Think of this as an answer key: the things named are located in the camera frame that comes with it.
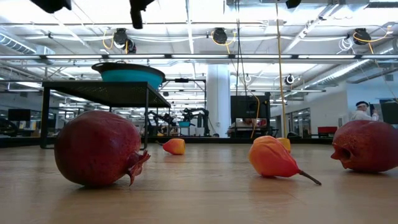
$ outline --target pomegranate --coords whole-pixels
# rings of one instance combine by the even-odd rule
[[[345,169],[384,172],[398,166],[398,130],[378,121],[350,121],[335,133],[332,159]]]
[[[124,175],[134,177],[150,158],[140,155],[141,136],[132,122],[109,112],[89,111],[60,131],[55,162],[68,180],[90,187],[110,185]]]

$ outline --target mesh tabletop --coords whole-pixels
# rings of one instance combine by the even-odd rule
[[[43,82],[43,87],[111,107],[145,107],[148,89],[150,108],[170,108],[147,82]]]

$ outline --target desk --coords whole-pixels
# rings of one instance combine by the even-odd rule
[[[40,147],[47,147],[50,90],[57,90],[75,97],[84,98],[88,101],[101,103],[109,107],[136,107],[145,108],[168,108],[170,113],[170,103],[167,102],[155,89],[147,82],[102,82],[102,81],[66,81],[66,82],[43,82],[43,108],[42,124],[40,134]],[[145,118],[144,148],[148,144],[148,120]]]

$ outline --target floor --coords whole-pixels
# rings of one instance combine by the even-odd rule
[[[331,146],[293,145],[296,175],[259,177],[247,144],[187,144],[185,156],[150,145],[134,184],[90,190],[64,179],[53,150],[0,149],[0,223],[398,223],[398,169],[344,170]]]

